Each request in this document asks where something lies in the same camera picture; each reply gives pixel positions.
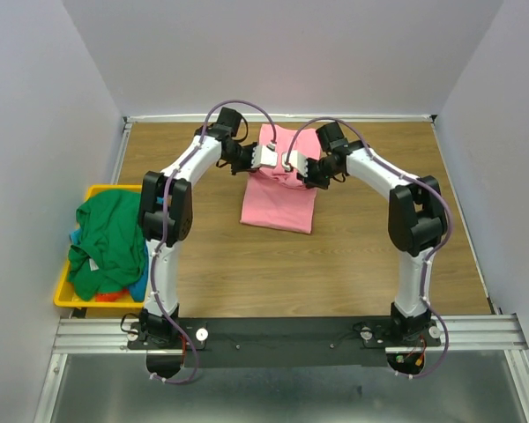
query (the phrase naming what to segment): wooden floor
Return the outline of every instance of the wooden floor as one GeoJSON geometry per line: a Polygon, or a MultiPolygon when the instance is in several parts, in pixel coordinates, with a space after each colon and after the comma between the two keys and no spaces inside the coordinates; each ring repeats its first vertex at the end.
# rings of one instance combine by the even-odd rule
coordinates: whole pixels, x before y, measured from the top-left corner
{"type": "MultiPolygon", "coordinates": [[[[295,129],[299,123],[281,123],[295,129]]],[[[456,232],[436,255],[433,305],[444,314],[489,314],[433,131],[426,122],[356,123],[397,166],[435,176],[453,206],[456,232]]],[[[119,183],[140,184],[189,145],[199,123],[133,125],[119,183]]],[[[260,123],[250,125],[257,139],[260,123]]],[[[194,225],[183,246],[183,316],[388,314],[398,254],[387,234],[387,203],[355,179],[317,194],[312,235],[239,223],[247,175],[211,168],[194,189],[194,225]]]]}

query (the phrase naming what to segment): white wall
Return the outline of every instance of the white wall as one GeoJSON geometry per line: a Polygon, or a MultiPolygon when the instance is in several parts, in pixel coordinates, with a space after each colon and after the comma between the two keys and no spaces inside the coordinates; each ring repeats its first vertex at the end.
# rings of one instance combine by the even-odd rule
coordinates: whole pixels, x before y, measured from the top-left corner
{"type": "Polygon", "coordinates": [[[0,422],[33,421],[68,232],[121,121],[60,1],[0,2],[0,422]]]}
{"type": "Polygon", "coordinates": [[[436,128],[490,297],[529,343],[529,0],[506,0],[436,128]]]}
{"type": "Polygon", "coordinates": [[[125,115],[434,114],[502,0],[64,0],[125,115]]]}

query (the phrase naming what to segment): white label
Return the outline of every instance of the white label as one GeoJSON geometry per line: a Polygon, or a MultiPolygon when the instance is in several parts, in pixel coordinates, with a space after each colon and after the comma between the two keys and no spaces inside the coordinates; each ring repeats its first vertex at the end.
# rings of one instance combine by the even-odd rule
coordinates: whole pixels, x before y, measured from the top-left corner
{"type": "Polygon", "coordinates": [[[88,263],[90,264],[91,271],[97,271],[100,268],[92,258],[88,260],[88,263]]]}

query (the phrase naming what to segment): yellow plastic tray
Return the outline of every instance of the yellow plastic tray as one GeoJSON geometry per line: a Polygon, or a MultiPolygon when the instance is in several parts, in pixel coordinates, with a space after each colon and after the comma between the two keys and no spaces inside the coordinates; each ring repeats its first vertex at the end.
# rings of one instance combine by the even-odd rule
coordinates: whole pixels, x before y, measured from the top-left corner
{"type": "MultiPolygon", "coordinates": [[[[93,185],[86,193],[85,201],[96,194],[107,189],[127,189],[128,191],[141,192],[141,185],[93,185]]],[[[135,302],[131,295],[126,293],[116,301],[84,301],[74,292],[74,286],[67,280],[71,264],[69,260],[65,262],[61,277],[59,279],[54,303],[59,307],[70,308],[128,308],[138,309],[143,307],[143,302],[135,302]]]]}

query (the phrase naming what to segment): pink shirt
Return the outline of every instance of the pink shirt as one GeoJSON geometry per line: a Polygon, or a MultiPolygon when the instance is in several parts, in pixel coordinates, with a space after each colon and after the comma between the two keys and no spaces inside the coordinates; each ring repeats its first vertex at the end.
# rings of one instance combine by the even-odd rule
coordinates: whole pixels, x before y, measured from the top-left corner
{"type": "MultiPolygon", "coordinates": [[[[317,189],[306,189],[298,181],[296,172],[285,172],[281,165],[295,130],[285,130],[276,125],[276,152],[279,160],[275,168],[261,167],[249,175],[241,212],[241,223],[271,227],[285,231],[311,233],[311,221],[317,189]]],[[[263,125],[258,142],[270,143],[271,125],[263,125]]],[[[316,131],[303,130],[296,140],[295,150],[312,159],[319,159],[321,147],[316,131]]]]}

